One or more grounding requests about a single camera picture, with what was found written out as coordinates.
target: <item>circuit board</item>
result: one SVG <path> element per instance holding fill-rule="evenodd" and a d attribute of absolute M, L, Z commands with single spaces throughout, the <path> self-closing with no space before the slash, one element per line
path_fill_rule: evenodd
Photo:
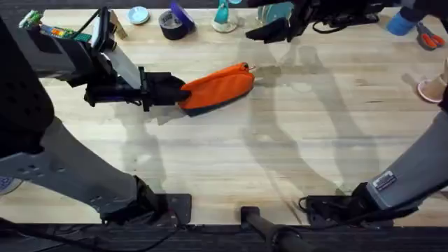
<path fill-rule="evenodd" d="M 53 36 L 60 39 L 74 39 L 76 41 L 89 42 L 92 38 L 90 34 L 78 34 L 75 38 L 72 36 L 76 31 L 72 29 L 51 27 L 49 25 L 42 24 L 41 19 L 43 18 L 43 13 L 37 10 L 31 10 L 19 23 L 19 28 L 25 29 L 39 29 L 42 34 Z"/>

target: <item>tape roll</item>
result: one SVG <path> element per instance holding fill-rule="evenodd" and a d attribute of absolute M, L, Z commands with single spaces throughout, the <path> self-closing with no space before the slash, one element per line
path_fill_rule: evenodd
<path fill-rule="evenodd" d="M 195 30 L 195 22 L 180 5 L 178 5 L 175 1 L 172 1 L 169 7 L 175 16 L 182 22 L 182 24 L 188 28 L 188 33 Z"/>
<path fill-rule="evenodd" d="M 170 40 L 182 39 L 188 34 L 187 26 L 171 10 L 160 15 L 159 25 L 165 38 Z"/>

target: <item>blue tape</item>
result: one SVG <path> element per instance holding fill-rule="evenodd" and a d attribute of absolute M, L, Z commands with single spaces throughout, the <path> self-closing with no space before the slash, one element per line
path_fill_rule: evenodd
<path fill-rule="evenodd" d="M 195 22 L 180 5 L 178 5 L 175 1 L 172 1 L 170 8 L 175 16 L 182 22 L 182 25 L 187 27 L 188 33 L 195 30 Z"/>

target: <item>black tape roll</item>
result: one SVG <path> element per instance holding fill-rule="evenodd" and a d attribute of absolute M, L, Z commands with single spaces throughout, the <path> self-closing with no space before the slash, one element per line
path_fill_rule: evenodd
<path fill-rule="evenodd" d="M 170 10 L 160 15 L 159 25 L 165 38 L 170 40 L 182 39 L 188 34 L 188 28 Z"/>

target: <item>blue cup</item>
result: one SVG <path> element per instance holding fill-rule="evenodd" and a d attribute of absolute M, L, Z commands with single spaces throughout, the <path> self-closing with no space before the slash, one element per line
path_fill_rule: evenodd
<path fill-rule="evenodd" d="M 397 13 L 391 21 L 387 24 L 387 30 L 397 36 L 404 36 L 408 34 L 415 26 L 417 22 L 411 22 L 405 19 L 400 13 Z"/>

